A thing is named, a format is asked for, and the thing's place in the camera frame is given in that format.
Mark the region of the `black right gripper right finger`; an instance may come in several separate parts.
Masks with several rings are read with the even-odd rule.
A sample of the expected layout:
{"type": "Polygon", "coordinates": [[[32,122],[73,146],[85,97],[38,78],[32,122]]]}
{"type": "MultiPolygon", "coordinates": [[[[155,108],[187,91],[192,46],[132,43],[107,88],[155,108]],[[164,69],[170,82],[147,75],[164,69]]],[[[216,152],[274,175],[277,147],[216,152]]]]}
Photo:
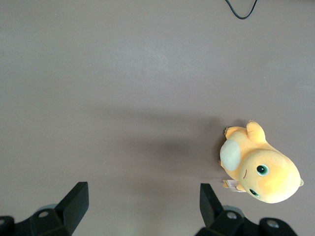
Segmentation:
{"type": "Polygon", "coordinates": [[[248,220],[236,207],[222,206],[211,185],[200,185],[199,208],[205,227],[197,236],[295,236],[297,233],[277,218],[248,220]]]}

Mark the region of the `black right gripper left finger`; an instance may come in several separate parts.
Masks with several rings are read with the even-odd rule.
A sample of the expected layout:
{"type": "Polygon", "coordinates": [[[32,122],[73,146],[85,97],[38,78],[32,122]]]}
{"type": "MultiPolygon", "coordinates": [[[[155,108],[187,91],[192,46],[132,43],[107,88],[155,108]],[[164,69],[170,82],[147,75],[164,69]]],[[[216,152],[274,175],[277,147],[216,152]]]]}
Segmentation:
{"type": "Polygon", "coordinates": [[[71,236],[89,208],[87,182],[78,182],[53,208],[45,207],[16,223],[12,216],[0,217],[2,236],[71,236]]]}

